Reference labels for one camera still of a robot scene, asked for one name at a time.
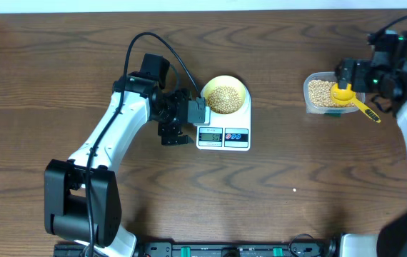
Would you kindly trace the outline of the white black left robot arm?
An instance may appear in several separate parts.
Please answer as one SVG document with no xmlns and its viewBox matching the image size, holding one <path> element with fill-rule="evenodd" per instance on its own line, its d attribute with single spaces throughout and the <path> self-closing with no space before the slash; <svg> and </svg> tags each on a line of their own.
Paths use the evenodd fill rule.
<svg viewBox="0 0 407 257">
<path fill-rule="evenodd" d="M 53 159 L 44 172 L 47 233 L 84 245 L 83 256 L 132 256 L 134 234 L 121 225 L 116 175 L 140 128 L 157 121 L 166 146 L 191 143 L 184 124 L 207 124 L 210 108 L 186 89 L 164 93 L 164 79 L 140 72 L 114 82 L 106 113 L 85 143 L 65 161 Z"/>
</svg>

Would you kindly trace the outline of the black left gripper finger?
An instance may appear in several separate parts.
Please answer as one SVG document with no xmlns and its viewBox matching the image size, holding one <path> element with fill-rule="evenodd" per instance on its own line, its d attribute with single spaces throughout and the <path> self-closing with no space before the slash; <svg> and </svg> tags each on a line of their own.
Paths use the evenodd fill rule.
<svg viewBox="0 0 407 257">
<path fill-rule="evenodd" d="M 183 136 L 162 136 L 161 145 L 162 146 L 178 146 L 194 143 L 192 138 L 188 135 Z"/>
<path fill-rule="evenodd" d="M 211 109 L 205 98 L 188 101 L 187 122 L 193 125 L 209 125 Z"/>
</svg>

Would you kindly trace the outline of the yellow plastic scoop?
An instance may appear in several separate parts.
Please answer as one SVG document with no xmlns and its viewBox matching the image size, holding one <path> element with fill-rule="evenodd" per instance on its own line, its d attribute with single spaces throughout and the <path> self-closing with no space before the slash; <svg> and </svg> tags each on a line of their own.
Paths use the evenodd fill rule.
<svg viewBox="0 0 407 257">
<path fill-rule="evenodd" d="M 330 97 L 335 104 L 347 105 L 354 104 L 362 113 L 364 113 L 370 120 L 380 123 L 381 118 L 362 101 L 356 97 L 356 92 L 351 90 L 351 85 L 347 84 L 346 89 L 340 89 L 338 84 L 331 87 Z"/>
</svg>

